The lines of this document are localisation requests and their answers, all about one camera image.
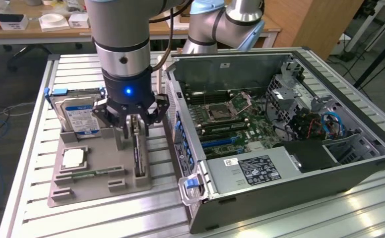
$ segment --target blue led light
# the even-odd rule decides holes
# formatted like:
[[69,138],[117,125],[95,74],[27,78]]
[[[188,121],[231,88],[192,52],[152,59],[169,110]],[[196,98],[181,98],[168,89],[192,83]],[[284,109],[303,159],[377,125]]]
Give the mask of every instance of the blue led light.
[[131,96],[132,93],[133,93],[133,90],[132,90],[129,87],[127,87],[127,88],[125,88],[125,94],[127,94],[128,96]]

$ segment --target blue hard drive label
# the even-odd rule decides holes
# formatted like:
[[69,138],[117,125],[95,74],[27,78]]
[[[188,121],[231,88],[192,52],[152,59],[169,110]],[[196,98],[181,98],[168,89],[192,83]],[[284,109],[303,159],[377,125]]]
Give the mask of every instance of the blue hard drive label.
[[91,105],[67,107],[67,114],[71,121],[73,131],[79,135],[93,135],[99,133],[99,121],[93,117]]
[[281,179],[281,175],[268,155],[239,160],[239,165],[249,185],[257,185]]

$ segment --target motherboard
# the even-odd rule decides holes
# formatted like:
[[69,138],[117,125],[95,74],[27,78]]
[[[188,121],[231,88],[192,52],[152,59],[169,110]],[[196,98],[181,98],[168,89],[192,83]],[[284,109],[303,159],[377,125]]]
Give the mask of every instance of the motherboard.
[[187,94],[207,159],[273,148],[281,139],[252,91]]

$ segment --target white box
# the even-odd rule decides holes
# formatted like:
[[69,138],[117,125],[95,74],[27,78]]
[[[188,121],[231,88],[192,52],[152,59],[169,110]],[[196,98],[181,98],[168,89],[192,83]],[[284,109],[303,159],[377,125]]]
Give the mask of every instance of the white box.
[[27,26],[28,26],[28,23],[29,23],[27,15],[23,16],[20,21],[15,21],[15,20],[4,21],[4,19],[3,19],[3,18],[7,18],[7,19],[12,19],[13,18],[13,19],[16,19],[17,15],[7,15],[7,14],[0,14],[0,15],[1,15],[1,17],[0,17],[0,20],[1,20],[0,21],[0,26],[1,26],[3,30],[25,30],[27,29]]
[[47,23],[47,22],[41,21],[41,18],[39,19],[39,21],[40,21],[40,26],[41,26],[43,32],[71,29],[68,21],[65,18],[63,18],[61,21],[53,22],[53,23]]
[[332,52],[331,52],[331,55],[341,54],[344,51],[344,46],[347,46],[347,44],[351,42],[351,40],[352,40],[352,38],[348,35],[343,34]]
[[69,17],[69,26],[72,28],[89,28],[88,14],[72,14]]

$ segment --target floor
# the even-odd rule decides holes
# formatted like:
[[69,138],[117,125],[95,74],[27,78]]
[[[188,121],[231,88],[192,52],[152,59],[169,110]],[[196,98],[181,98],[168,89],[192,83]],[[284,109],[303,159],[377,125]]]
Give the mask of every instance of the floor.
[[[351,26],[347,29],[347,33],[353,35],[363,23],[361,19],[353,20]],[[363,36],[365,40],[368,34],[377,29],[376,23],[373,23]],[[364,54],[365,60],[360,60],[352,69],[352,74],[359,77],[369,64],[375,60],[376,56],[385,47],[385,35],[377,43],[373,51]],[[91,43],[84,43],[84,48],[77,50],[75,44],[53,44],[48,45],[48,48],[56,54],[89,54],[95,53],[95,49]],[[13,46],[12,52],[5,52],[0,46],[0,106],[11,106],[19,103],[32,102],[37,96],[37,90],[43,78],[43,72],[45,68],[47,56],[40,50],[35,50],[24,56],[23,60],[17,62],[19,71],[8,72],[4,62],[9,59],[11,55],[21,49],[21,46]],[[336,57],[329,57],[333,62],[340,62]],[[355,61],[341,62],[345,67],[351,67]],[[339,63],[331,63],[331,66],[341,73],[345,73],[345,68]],[[351,82],[353,81],[351,75],[345,77]],[[385,70],[376,77],[372,83],[367,86],[365,91],[372,98],[376,105],[385,112]],[[29,112],[33,106],[24,106],[12,110],[12,113],[19,114]],[[9,130],[7,135],[0,139],[0,164],[1,174],[5,184],[4,196],[0,196],[0,221],[4,213],[5,201],[12,185],[12,179],[16,172],[17,160],[23,148],[24,138],[28,130],[31,115],[11,117],[9,118]]]

